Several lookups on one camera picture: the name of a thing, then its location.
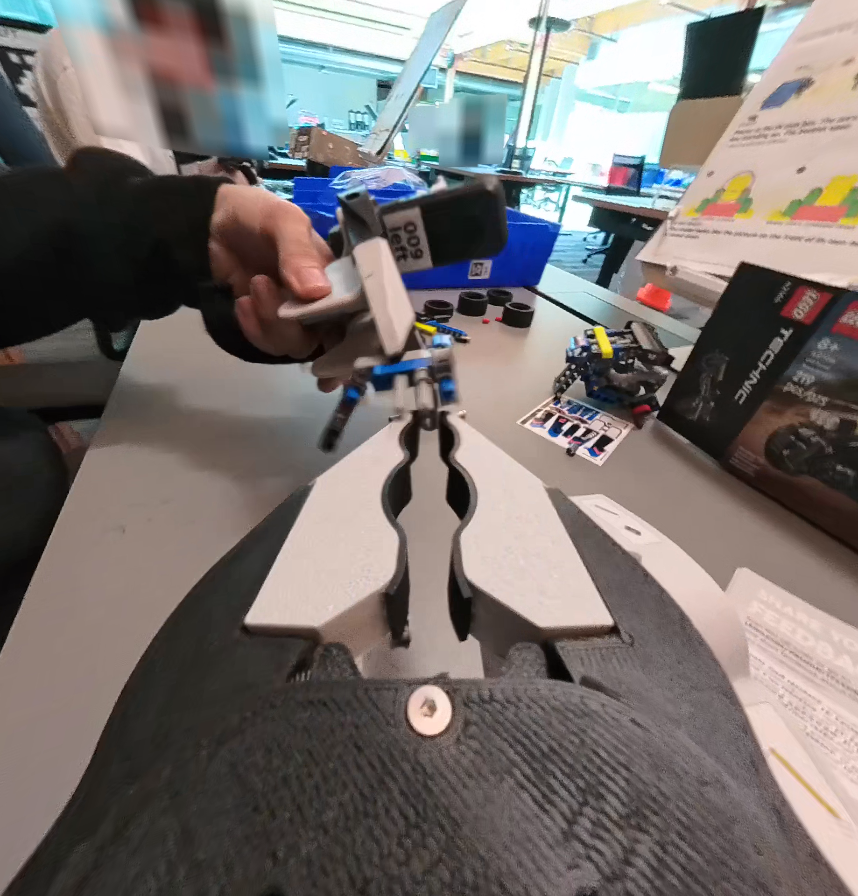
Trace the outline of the black panel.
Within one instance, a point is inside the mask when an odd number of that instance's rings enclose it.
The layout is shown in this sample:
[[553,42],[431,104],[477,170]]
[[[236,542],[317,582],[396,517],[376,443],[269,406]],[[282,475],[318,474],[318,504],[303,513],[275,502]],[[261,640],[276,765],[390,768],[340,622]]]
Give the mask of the black panel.
[[677,100],[740,96],[763,16],[756,7],[689,23]]

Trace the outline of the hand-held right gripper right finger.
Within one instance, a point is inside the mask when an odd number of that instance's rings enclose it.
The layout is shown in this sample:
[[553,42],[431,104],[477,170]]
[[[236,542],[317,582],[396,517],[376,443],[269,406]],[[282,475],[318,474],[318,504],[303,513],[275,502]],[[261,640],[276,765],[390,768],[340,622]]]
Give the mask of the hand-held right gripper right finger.
[[571,532],[577,507],[455,414],[439,423],[457,517],[448,575],[460,641],[547,644],[614,632]]

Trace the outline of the person's left hand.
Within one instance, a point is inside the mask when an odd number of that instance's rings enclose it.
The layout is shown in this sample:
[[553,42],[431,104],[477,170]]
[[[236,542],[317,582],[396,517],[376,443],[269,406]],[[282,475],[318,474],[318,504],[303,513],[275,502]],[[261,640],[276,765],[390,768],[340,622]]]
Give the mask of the person's left hand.
[[214,282],[232,295],[231,330],[246,349],[303,361],[322,347],[320,330],[279,316],[289,300],[311,303],[331,293],[332,254],[300,208],[250,185],[221,185],[209,255]]

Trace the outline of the partly built lego car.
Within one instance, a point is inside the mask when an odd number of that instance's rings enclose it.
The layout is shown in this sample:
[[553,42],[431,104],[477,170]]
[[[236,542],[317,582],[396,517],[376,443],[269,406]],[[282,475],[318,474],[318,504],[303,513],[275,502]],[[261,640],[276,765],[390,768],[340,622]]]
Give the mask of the partly built lego car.
[[641,429],[660,409],[657,394],[674,361],[646,322],[629,321],[622,329],[597,325],[570,339],[564,368],[554,381],[554,398],[580,382],[589,399],[628,410]]

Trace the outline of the sticker sheet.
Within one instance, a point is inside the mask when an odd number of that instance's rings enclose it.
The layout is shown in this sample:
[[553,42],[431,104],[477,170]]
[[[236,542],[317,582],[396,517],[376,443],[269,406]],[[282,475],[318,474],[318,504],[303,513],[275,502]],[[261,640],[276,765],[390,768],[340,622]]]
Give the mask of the sticker sheet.
[[584,399],[550,397],[523,415],[518,425],[568,457],[600,467],[635,432],[633,424]]

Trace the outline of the white instruction poster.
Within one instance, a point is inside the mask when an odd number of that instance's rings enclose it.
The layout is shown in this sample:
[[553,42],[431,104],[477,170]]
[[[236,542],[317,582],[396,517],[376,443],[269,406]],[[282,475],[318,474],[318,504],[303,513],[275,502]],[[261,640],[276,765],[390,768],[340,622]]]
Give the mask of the white instruction poster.
[[858,288],[858,1],[811,5],[638,260]]

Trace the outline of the person's dark clothing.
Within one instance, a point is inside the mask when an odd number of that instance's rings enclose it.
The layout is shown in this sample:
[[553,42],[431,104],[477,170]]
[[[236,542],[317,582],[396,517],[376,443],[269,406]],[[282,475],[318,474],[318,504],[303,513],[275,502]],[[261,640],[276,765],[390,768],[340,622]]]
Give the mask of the person's dark clothing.
[[70,487],[48,427],[0,408],[0,652]]

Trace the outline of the cardboard box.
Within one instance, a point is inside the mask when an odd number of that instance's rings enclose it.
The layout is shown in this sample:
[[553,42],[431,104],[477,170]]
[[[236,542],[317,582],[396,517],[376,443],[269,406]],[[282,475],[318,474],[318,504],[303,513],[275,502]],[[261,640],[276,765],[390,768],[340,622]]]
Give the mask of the cardboard box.
[[742,95],[680,99],[671,109],[659,167],[698,171],[742,106]]

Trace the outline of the leaning wooden board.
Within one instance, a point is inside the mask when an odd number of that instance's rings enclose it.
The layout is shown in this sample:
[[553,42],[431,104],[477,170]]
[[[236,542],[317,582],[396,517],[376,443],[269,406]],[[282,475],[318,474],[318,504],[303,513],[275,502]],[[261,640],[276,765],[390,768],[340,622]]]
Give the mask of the leaning wooden board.
[[400,133],[408,112],[415,103],[423,78],[433,66],[436,56],[466,4],[465,1],[449,2],[428,18],[414,50],[404,62],[392,86],[383,109],[359,149],[361,159],[368,164],[382,164],[392,151],[395,137]]

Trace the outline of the blue plastic bin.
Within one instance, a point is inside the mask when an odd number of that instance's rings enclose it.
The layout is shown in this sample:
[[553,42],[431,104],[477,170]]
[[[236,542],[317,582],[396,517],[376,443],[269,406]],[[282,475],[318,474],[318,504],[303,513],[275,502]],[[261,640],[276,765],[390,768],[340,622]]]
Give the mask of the blue plastic bin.
[[[338,205],[331,178],[295,177],[290,200],[304,210],[319,236],[328,239],[337,223]],[[502,252],[408,273],[404,283],[410,289],[534,287],[547,267],[560,226],[513,209],[507,209],[507,218],[509,238]]]

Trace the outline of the person's left forearm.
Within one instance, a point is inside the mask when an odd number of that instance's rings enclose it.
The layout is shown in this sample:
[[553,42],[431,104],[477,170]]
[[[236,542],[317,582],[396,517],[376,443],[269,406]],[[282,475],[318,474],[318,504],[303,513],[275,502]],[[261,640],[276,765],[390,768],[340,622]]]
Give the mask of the person's left forearm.
[[85,320],[116,332],[198,308],[223,185],[97,148],[0,172],[0,350]]

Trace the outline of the blue grey lego assembly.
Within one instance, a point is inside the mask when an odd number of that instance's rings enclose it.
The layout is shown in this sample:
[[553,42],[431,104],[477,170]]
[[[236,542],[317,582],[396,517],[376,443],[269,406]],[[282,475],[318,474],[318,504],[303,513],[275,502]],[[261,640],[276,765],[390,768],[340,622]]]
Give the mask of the blue grey lego assembly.
[[333,453],[349,420],[372,389],[393,398],[392,420],[407,414],[426,432],[438,429],[443,411],[459,401],[454,348],[457,343],[434,344],[431,335],[414,330],[415,348],[394,357],[362,358],[345,380],[335,409],[320,436],[318,446]]

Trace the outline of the clear plastic bag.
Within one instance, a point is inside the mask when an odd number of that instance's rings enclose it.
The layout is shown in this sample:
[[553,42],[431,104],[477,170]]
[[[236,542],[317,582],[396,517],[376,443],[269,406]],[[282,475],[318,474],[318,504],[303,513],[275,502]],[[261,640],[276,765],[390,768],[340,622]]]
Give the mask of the clear plastic bag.
[[331,170],[331,190],[342,193],[360,188],[371,192],[391,190],[409,195],[423,194],[430,190],[416,171],[398,165]]

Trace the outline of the printed paper leaflet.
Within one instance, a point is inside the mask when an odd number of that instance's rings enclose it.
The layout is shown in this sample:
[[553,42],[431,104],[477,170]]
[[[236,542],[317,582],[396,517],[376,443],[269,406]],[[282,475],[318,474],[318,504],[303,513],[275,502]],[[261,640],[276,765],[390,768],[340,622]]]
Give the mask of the printed paper leaflet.
[[793,719],[858,809],[858,629],[747,568],[726,590],[753,678]]

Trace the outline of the open instruction booklet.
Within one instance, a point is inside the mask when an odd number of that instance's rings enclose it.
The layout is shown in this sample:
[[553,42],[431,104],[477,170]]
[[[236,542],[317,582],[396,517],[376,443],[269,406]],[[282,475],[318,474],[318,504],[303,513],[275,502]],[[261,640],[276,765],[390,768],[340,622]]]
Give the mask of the open instruction booklet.
[[689,554],[603,495],[572,497],[640,561],[692,621],[726,673],[784,797],[834,871],[858,894],[858,809],[826,760],[753,679],[744,627],[724,592]]

